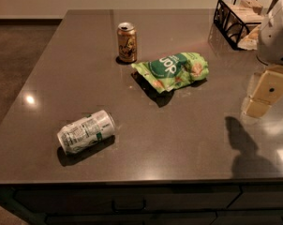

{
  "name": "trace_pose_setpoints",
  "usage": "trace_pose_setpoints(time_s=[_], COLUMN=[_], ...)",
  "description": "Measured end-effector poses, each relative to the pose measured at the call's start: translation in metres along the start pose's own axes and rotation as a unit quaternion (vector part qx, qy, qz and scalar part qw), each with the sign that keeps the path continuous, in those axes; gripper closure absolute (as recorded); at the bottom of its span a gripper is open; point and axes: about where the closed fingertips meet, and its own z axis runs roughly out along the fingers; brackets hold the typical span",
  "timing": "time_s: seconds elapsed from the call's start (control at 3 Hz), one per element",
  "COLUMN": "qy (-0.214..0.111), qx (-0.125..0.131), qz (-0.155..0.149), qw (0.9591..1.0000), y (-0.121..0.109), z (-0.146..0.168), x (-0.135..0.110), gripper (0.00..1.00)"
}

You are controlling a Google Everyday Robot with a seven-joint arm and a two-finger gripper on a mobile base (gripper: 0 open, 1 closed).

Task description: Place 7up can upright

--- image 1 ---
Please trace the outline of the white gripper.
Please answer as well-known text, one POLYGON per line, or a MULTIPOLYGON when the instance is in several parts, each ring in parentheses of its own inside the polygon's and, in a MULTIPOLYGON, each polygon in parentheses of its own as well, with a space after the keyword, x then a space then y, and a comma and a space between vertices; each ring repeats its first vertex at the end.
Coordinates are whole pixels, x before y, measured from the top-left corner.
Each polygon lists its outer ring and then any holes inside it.
POLYGON ((243 114, 263 117, 283 97, 283 0, 273 0, 261 22, 257 47, 264 64, 278 64, 256 72, 248 84, 243 114))

